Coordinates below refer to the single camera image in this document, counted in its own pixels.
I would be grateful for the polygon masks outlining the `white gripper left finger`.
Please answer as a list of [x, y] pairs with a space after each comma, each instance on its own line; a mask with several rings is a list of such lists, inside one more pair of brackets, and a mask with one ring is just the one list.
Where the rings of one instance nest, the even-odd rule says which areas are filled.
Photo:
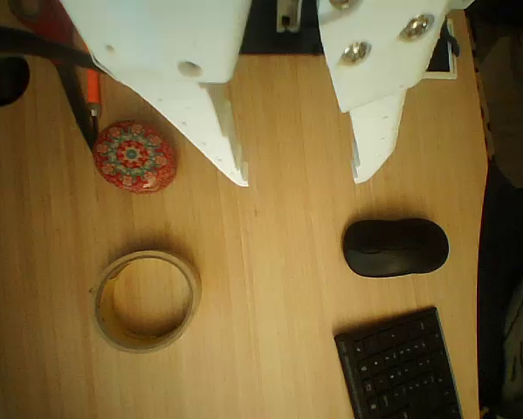
[[238, 186], [248, 168], [227, 83], [251, 8], [248, 1], [62, 3], [94, 63], [138, 93]]

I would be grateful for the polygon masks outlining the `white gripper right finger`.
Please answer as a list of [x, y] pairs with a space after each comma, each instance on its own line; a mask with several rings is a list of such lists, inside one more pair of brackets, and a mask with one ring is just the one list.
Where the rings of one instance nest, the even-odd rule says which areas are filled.
[[320, 1], [320, 40], [340, 110], [354, 132], [354, 181], [368, 181], [391, 156], [406, 92], [429, 65], [451, 10], [468, 1]]

